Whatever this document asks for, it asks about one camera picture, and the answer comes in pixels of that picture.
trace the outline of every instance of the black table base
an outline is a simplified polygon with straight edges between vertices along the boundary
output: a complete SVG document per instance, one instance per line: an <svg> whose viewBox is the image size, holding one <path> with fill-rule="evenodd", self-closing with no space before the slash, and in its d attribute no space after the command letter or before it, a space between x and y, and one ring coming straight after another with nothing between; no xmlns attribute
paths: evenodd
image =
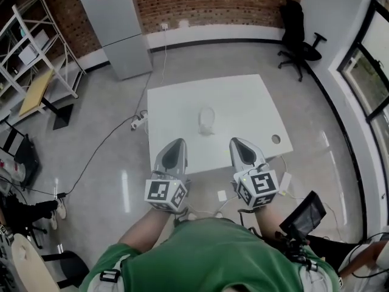
<svg viewBox="0 0 389 292"><path fill-rule="evenodd" d="M55 108L53 104L51 104L44 97L42 98L42 103L43 105L47 106L47 108L50 109L56 115L53 130L64 128L69 125L69 121L71 119L71 115L73 111L73 104L58 109Z"/></svg>
<svg viewBox="0 0 389 292"><path fill-rule="evenodd" d="M45 262L59 260L66 280L57 282L60 289L74 285L79 287L89 273L89 269L84 261L74 252L65 251L62 254L42 255Z"/></svg>

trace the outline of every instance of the chair backrest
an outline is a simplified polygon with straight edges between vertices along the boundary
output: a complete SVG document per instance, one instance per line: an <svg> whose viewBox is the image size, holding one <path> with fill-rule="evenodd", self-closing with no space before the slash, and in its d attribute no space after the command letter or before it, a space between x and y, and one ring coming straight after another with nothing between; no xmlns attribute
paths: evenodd
<svg viewBox="0 0 389 292"><path fill-rule="evenodd" d="M305 39L304 13L300 3L286 0L286 5L280 7L280 13L285 27L283 42L294 46L302 43Z"/></svg>

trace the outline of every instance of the concrete floor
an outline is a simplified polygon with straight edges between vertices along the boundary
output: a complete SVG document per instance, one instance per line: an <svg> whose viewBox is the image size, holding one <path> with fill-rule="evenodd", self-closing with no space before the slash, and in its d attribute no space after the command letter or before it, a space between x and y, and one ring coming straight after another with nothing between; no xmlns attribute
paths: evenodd
<svg viewBox="0 0 389 292"><path fill-rule="evenodd" d="M258 43L212 44L169 50L162 85L230 75L260 74L289 133L294 151L284 155L292 174L289 191L304 198L311 190L326 202L327 216L314 231L331 240L358 241L362 236L362 214L356 176L343 134L327 101L313 79L304 74L297 81L293 67L281 70L277 56L280 46ZM160 86L164 52L153 55L154 72L147 88ZM36 114L18 125L36 145L42 170L34 189L48 193L68 192L99 143L127 117L147 109L145 90L149 75L117 81L112 67L90 72L81 80L70 125L52 131L53 115ZM57 245L79 254L92 266L104 250L134 224L150 206L143 201L145 180L150 177L148 137L145 130L130 130L124 123L101 146L74 191L66 198L68 216L58 220L58 230L39 235L44 251L57 251ZM270 163L281 180L286 170L281 158ZM192 175L194 186L186 202L199 217L209 216L222 203L216 192L224 189L235 196L230 168ZM53 196L25 192L30 203L51 200ZM274 203L285 217L299 200L277 195ZM237 198L222 210L225 217L239 223L237 209L244 203ZM247 227L255 226L253 215L246 215ZM169 224L162 238L172 229Z"/></svg>

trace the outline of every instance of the refrigerator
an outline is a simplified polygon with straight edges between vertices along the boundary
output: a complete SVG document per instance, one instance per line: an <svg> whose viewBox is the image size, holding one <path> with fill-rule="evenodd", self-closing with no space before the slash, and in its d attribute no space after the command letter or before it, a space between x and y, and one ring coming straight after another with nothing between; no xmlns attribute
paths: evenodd
<svg viewBox="0 0 389 292"><path fill-rule="evenodd" d="M81 0L81 3L119 79L153 70L136 0Z"/></svg>

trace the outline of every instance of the box on shelf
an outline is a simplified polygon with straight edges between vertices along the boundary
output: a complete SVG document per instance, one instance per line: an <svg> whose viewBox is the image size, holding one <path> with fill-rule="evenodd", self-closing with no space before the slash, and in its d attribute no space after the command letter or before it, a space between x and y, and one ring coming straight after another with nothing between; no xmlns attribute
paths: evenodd
<svg viewBox="0 0 389 292"><path fill-rule="evenodd" d="M41 30L35 37L34 40L38 47L42 49L44 45L48 42L49 37L46 35L46 32L44 30ZM28 44L22 52L19 54L19 58L23 62L23 64L28 65L31 63L36 57L38 56L37 51L32 46L32 44Z"/></svg>

